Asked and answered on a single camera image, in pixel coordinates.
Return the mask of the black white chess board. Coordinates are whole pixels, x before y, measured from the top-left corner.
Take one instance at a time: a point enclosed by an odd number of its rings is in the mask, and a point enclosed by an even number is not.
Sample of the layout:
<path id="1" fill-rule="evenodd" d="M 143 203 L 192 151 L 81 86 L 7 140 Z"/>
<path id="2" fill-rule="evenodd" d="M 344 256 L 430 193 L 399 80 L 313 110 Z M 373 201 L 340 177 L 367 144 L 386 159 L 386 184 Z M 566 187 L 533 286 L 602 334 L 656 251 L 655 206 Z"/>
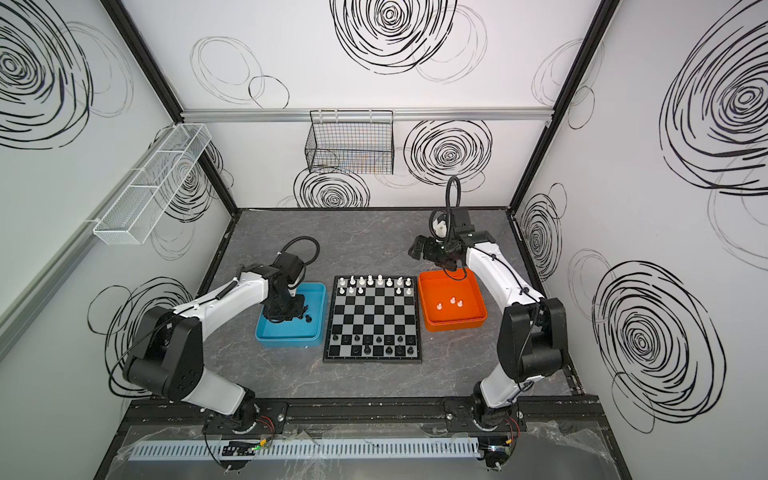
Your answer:
<path id="1" fill-rule="evenodd" d="M 334 278 L 325 335 L 326 363 L 420 363 L 422 335 L 415 276 Z"/>

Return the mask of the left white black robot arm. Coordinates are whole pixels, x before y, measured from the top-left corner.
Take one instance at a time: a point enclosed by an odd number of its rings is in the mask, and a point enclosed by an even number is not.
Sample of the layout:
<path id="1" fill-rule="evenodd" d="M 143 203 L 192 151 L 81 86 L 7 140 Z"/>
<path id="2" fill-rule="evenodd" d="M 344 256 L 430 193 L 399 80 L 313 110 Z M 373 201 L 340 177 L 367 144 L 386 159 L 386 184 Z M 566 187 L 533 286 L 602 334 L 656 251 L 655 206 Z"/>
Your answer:
<path id="1" fill-rule="evenodd" d="M 228 283 L 195 300 L 150 308 L 128 349 L 124 380 L 156 396 L 218 414 L 235 431 L 248 431 L 260 414 L 255 394 L 205 366 L 204 342 L 256 305 L 269 320 L 303 317 L 305 299 L 296 289 L 306 265 L 298 256 L 280 252 L 272 263 L 244 267 Z"/>

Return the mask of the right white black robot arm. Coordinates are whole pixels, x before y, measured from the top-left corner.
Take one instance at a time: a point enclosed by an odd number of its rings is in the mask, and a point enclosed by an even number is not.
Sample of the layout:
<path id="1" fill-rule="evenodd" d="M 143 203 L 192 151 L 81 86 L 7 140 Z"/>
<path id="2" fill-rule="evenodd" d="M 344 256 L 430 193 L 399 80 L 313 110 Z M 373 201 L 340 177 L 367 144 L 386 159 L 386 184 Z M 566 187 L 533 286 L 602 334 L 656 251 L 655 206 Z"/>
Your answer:
<path id="1" fill-rule="evenodd" d="M 522 278 L 493 236 L 474 227 L 466 208 L 433 210 L 428 228 L 430 234 L 417 236 L 408 255 L 445 271 L 473 273 L 501 309 L 498 364 L 473 390 L 474 422 L 491 430 L 513 414 L 523 392 L 563 368 L 568 350 L 565 309 Z"/>

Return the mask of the black mounting rail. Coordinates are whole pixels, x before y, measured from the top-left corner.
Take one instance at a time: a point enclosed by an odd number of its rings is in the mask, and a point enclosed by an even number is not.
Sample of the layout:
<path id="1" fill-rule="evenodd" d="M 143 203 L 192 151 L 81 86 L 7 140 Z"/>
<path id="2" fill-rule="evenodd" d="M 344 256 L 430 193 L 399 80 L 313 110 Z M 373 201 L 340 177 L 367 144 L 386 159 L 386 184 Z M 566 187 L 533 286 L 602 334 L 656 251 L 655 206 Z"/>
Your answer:
<path id="1" fill-rule="evenodd" d="M 192 426 L 209 421 L 215 432 L 230 433 L 234 426 L 252 426 L 257 433 L 282 433 L 315 425 L 415 424 L 438 432 L 525 431 L 531 423 L 556 421 L 607 424 L 600 401 L 592 395 L 522 396 L 511 406 L 483 412 L 472 396 L 372 398 L 253 398 L 254 415 L 242 422 L 201 406 L 160 398 L 134 401 L 120 428 L 131 426 Z"/>

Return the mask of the teal plastic tray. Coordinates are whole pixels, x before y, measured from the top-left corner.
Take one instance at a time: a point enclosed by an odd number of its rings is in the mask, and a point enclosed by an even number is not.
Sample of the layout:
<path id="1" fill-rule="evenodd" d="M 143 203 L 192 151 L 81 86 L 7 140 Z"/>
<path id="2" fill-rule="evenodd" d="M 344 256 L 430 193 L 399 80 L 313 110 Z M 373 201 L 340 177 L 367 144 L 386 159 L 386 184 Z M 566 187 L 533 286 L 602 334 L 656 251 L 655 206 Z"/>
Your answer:
<path id="1" fill-rule="evenodd" d="M 268 321 L 261 314 L 255 338 L 265 348 L 308 348 L 321 345 L 327 319 L 327 289 L 322 283 L 306 282 L 298 287 L 298 293 L 305 297 L 307 309 L 304 315 L 311 315 L 313 321 L 306 323 L 303 316 L 292 321 L 275 323 Z"/>

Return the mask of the orange plastic tray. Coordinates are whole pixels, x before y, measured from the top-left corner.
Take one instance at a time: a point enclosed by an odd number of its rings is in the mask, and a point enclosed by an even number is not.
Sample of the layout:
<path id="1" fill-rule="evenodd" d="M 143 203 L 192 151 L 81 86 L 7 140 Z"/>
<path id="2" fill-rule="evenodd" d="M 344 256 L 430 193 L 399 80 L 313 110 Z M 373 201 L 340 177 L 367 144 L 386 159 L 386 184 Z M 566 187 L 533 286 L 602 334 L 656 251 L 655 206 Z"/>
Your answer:
<path id="1" fill-rule="evenodd" d="M 487 319 L 483 295 L 469 269 L 422 272 L 418 290 L 424 325 L 430 332 L 479 328 Z"/>

